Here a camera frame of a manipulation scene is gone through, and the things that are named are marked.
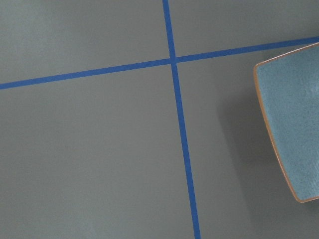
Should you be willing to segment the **grey square plate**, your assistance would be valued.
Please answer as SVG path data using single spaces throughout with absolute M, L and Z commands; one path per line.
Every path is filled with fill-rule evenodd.
M 275 155 L 293 197 L 319 197 L 319 45 L 255 65 L 254 82 Z

